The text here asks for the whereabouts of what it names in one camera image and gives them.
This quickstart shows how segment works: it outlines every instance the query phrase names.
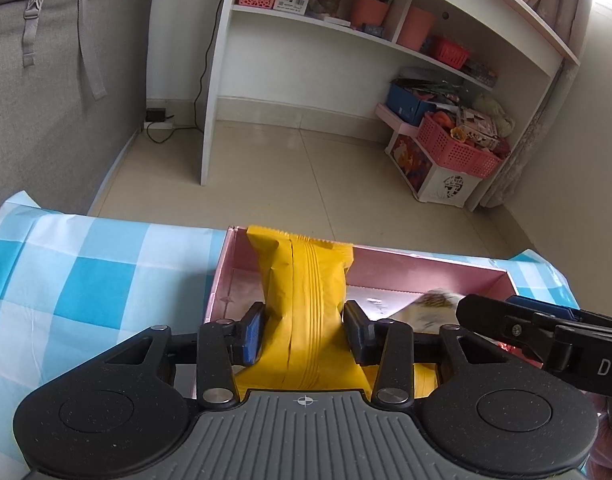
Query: black cable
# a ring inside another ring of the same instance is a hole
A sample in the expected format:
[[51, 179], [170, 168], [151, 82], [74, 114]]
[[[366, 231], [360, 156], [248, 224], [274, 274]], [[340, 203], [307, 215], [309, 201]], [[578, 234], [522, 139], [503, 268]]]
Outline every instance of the black cable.
[[217, 25], [219, 24], [219, 9], [221, 8], [223, 2], [224, 0], [219, 0], [217, 4], [217, 11], [215, 12], [215, 22], [212, 25], [211, 40], [208, 43], [208, 48], [206, 49], [206, 54], [203, 59], [203, 72], [201, 73], [201, 76], [199, 77], [199, 93], [197, 94], [197, 96], [195, 97], [195, 100], [193, 101], [193, 122], [195, 123], [195, 126], [182, 126], [181, 128], [175, 128], [172, 130], [172, 132], [170, 132], [170, 135], [167, 136], [166, 139], [154, 140], [152, 137], [150, 137], [150, 133], [148, 132], [148, 128], [150, 128], [150, 124], [152, 124], [150, 123], [148, 124], [148, 126], [146, 126], [146, 134], [150, 138], [150, 140], [152, 140], [156, 144], [163, 144], [164, 142], [169, 140], [175, 134], [175, 132], [179, 130], [199, 130], [201, 133], [203, 133], [203, 129], [200, 128], [199, 124], [197, 123], [197, 101], [199, 101], [199, 97], [201, 96], [201, 93], [203, 92], [203, 78], [205, 77], [206, 72], [208, 72], [208, 56], [211, 52], [212, 42], [215, 41], [215, 33], [217, 32]]

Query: metal screw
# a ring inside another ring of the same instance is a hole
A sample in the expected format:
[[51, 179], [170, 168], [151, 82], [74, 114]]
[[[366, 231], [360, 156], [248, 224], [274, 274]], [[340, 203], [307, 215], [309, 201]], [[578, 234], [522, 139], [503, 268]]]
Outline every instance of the metal screw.
[[377, 392], [377, 398], [387, 404], [401, 404], [409, 399], [409, 395], [399, 388], [382, 388]]
[[203, 400], [211, 404], [223, 404], [234, 397], [234, 394], [225, 388], [209, 388], [203, 393]]

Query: tile floor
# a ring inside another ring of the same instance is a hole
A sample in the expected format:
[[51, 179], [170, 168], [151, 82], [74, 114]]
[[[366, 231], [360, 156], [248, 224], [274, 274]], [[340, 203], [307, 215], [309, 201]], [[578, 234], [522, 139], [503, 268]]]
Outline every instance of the tile floor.
[[201, 187], [200, 140], [191, 130], [165, 144], [140, 134], [99, 216], [220, 229], [262, 224], [378, 247], [512, 256], [484, 212], [417, 202], [373, 142], [223, 121], [215, 129], [209, 183]]

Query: blue box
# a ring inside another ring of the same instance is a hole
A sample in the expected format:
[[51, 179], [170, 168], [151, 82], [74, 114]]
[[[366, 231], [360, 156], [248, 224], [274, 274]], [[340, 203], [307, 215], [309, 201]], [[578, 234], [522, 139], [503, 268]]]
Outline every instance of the blue box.
[[390, 85], [386, 105], [401, 119], [413, 126], [419, 126], [426, 112], [434, 112], [436, 106], [433, 103], [417, 99], [411, 92], [408, 92], [396, 84]]

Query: baseboard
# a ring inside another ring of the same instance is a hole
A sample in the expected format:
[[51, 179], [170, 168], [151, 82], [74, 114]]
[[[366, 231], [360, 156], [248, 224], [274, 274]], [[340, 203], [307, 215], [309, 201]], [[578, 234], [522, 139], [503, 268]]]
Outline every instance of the baseboard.
[[[166, 115], [174, 115], [175, 126], [195, 125], [195, 101], [182, 99], [148, 99], [148, 108], [165, 108]], [[197, 101], [197, 124], [202, 128], [206, 121], [206, 104], [202, 99]]]
[[392, 135], [392, 130], [378, 119], [240, 97], [220, 97], [217, 120], [325, 132], [372, 140], [384, 146]]
[[519, 225], [515, 217], [505, 206], [498, 205], [497, 207], [484, 207], [482, 209], [488, 213], [491, 222], [493, 222], [513, 253], [519, 254], [526, 249], [532, 249], [539, 253], [521, 225]]
[[102, 185], [99, 186], [99, 190], [97, 191], [97, 194], [94, 196], [94, 200], [92, 200], [92, 205], [90, 206], [90, 209], [88, 210], [88, 216], [99, 216], [99, 213], [102, 210], [103, 203], [105, 202], [105, 199], [108, 196], [110, 186], [112, 186], [114, 178], [117, 176], [119, 167], [121, 166], [123, 159], [128, 153], [128, 149], [130, 145], [137, 138], [137, 135], [138, 133], [140, 133], [140, 131], [141, 131], [141, 127], [138, 127], [135, 130], [135, 132], [130, 136], [130, 139], [128, 139], [128, 142], [126, 142], [124, 147], [121, 149], [121, 152], [119, 152], [119, 155], [117, 155], [117, 158], [115, 158], [114, 162], [112, 163], [112, 166], [108, 170], [108, 173], [106, 173], [106, 176], [103, 178]]

